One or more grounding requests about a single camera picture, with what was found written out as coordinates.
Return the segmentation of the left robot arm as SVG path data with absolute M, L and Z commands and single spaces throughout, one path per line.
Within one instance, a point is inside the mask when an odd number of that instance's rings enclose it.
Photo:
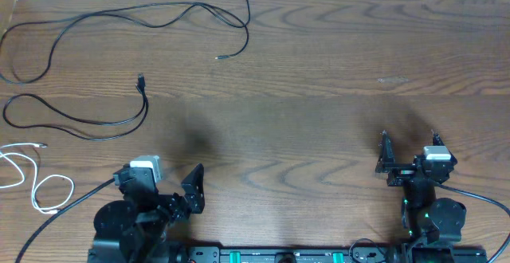
M 204 166 L 198 164 L 181 182 L 185 194 L 160 194 L 149 167 L 123 166 L 113 174 L 123 198 L 97 211 L 89 262 L 169 262 L 190 260 L 187 248 L 167 239 L 176 222 L 205 207 Z

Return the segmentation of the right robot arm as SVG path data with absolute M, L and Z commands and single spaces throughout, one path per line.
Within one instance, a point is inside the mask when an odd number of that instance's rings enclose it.
M 415 155 L 411 163 L 398 163 L 392 142 L 382 133 L 375 171 L 387 175 L 388 186 L 401 187 L 402 224 L 418 246 L 452 245 L 461 240 L 465 224 L 465 206 L 451 198 L 438 198 L 436 188 L 449 179 L 457 159 L 443 144 L 439 134 Z

